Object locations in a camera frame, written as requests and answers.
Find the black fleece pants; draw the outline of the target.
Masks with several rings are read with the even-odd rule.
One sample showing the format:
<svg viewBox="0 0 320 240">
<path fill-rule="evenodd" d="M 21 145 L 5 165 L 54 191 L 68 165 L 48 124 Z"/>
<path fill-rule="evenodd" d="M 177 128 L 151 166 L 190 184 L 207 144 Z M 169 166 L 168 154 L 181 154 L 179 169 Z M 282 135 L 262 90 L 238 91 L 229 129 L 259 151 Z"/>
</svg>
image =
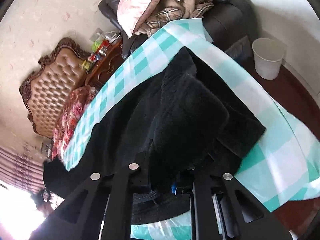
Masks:
<svg viewBox="0 0 320 240">
<path fill-rule="evenodd" d="M 94 172 L 114 174 L 145 152 L 152 190 L 134 196 L 131 222 L 154 223 L 189 211 L 188 196 L 171 191 L 180 172 L 209 166 L 216 176 L 235 173 L 265 130 L 210 66 L 182 48 L 94 125 L 75 168 L 55 158 L 44 163 L 43 180 L 66 198 Z"/>
</svg>

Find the teal white checkered sheet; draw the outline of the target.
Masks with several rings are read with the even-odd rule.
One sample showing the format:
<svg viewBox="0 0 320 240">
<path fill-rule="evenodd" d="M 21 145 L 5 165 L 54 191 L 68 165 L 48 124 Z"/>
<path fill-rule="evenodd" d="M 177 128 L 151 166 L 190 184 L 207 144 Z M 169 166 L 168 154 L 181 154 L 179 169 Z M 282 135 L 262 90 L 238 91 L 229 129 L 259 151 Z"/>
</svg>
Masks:
<svg viewBox="0 0 320 240">
<path fill-rule="evenodd" d="M 274 211 L 289 200 L 319 197 L 319 140 L 231 57 L 207 41 L 200 19 L 176 20 L 148 38 L 111 76 L 80 118 L 62 161 L 70 170 L 84 154 L 93 126 L 129 91 L 191 49 L 266 127 L 242 161 L 236 179 Z"/>
</svg>

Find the pink striped curtain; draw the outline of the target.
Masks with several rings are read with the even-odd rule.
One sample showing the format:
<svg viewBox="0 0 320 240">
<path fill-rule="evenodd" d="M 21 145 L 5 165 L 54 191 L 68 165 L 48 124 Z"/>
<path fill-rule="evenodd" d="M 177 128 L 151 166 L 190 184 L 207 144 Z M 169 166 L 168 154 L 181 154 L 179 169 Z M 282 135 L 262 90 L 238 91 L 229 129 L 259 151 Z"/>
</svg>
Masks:
<svg viewBox="0 0 320 240">
<path fill-rule="evenodd" d="M 45 188 L 43 163 L 48 158 L 35 148 L 25 144 L 20 151 L 1 146 L 1 181 L 37 193 Z"/>
</svg>

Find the red floral quilt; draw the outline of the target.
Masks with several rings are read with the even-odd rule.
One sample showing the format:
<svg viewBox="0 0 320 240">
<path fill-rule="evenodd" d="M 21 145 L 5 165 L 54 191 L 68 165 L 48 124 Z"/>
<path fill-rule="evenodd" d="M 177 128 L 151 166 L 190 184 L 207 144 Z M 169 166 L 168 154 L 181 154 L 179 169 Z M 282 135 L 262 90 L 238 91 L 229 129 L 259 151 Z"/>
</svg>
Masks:
<svg viewBox="0 0 320 240">
<path fill-rule="evenodd" d="M 51 160 L 56 157 L 63 159 L 80 118 L 97 93 L 98 91 L 89 85 L 71 92 L 54 128 Z"/>
</svg>

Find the tufted leather wooden headboard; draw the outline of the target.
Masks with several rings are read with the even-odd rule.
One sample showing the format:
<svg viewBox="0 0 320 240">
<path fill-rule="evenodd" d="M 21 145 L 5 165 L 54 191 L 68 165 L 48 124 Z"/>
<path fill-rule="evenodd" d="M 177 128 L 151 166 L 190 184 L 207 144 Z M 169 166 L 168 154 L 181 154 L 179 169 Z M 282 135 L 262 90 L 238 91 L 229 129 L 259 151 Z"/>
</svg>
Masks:
<svg viewBox="0 0 320 240">
<path fill-rule="evenodd" d="M 39 59 L 40 69 L 22 82 L 19 91 L 36 134 L 53 138 L 71 92 L 84 84 L 87 71 L 82 63 L 89 55 L 73 39 L 64 37 L 49 55 Z"/>
</svg>

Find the carved wooden nightstand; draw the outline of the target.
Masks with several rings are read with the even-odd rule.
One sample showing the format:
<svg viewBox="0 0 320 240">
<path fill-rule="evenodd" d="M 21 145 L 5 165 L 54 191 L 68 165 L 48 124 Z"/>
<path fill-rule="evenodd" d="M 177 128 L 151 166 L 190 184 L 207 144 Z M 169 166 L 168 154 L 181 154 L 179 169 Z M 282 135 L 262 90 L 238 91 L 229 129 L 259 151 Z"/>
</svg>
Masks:
<svg viewBox="0 0 320 240">
<path fill-rule="evenodd" d="M 124 59 L 122 58 L 123 42 L 120 38 L 114 44 L 108 47 L 106 56 L 102 57 L 91 69 L 86 77 L 85 85 L 95 87 L 100 90 L 115 71 L 122 65 Z"/>
</svg>

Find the yellow lidded jar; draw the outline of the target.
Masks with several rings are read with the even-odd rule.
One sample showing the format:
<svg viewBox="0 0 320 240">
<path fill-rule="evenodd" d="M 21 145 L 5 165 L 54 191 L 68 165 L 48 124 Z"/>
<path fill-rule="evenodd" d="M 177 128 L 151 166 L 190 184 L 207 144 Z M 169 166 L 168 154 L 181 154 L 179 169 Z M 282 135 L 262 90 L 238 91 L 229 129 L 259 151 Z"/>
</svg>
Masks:
<svg viewBox="0 0 320 240">
<path fill-rule="evenodd" d="M 94 66 L 94 64 L 90 61 L 87 61 L 85 60 L 83 63 L 82 63 L 82 67 L 87 71 L 89 72 L 91 70 L 91 68 Z"/>
</svg>

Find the white plastic waste bin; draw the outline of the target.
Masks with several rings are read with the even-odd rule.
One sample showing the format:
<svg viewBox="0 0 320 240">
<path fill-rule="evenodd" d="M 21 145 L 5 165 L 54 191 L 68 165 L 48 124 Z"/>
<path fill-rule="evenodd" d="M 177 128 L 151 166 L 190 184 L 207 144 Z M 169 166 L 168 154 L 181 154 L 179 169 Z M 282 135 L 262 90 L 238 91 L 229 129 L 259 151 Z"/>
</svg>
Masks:
<svg viewBox="0 0 320 240">
<path fill-rule="evenodd" d="M 252 43 L 254 64 L 257 74 L 265 80 L 277 78 L 284 51 L 280 44 L 270 38 L 257 38 Z"/>
</svg>

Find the green crumpled bag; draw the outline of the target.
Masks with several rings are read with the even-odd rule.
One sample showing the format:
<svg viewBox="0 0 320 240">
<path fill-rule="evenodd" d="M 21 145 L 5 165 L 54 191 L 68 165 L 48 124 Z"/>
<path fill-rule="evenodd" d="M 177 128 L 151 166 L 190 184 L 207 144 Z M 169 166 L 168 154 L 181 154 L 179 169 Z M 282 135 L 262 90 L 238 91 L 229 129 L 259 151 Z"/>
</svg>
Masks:
<svg viewBox="0 0 320 240">
<path fill-rule="evenodd" d="M 94 41 L 92 44 L 92 52 L 95 53 L 99 49 L 101 44 L 102 44 L 102 41 L 99 41 L 99 40 Z"/>
</svg>

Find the plaid beige blanket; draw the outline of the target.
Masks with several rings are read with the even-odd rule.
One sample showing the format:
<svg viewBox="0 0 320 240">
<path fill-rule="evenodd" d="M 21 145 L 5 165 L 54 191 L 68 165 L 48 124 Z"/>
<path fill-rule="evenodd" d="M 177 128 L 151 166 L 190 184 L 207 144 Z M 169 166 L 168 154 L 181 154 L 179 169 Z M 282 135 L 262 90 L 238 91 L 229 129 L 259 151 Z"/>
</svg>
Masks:
<svg viewBox="0 0 320 240">
<path fill-rule="evenodd" d="M 160 0 L 135 34 L 150 37 L 170 21 L 202 18 L 213 6 L 213 0 Z"/>
</svg>

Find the large pink floral pillow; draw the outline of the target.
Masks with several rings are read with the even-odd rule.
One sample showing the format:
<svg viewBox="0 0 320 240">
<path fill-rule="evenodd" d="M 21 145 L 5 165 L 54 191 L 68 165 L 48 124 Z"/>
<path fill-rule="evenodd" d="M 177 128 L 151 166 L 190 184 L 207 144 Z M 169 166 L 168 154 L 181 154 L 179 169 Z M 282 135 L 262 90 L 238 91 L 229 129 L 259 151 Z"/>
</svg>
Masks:
<svg viewBox="0 0 320 240">
<path fill-rule="evenodd" d="M 129 38 L 151 15 L 159 2 L 160 0 L 120 0 L 117 19 Z"/>
</svg>

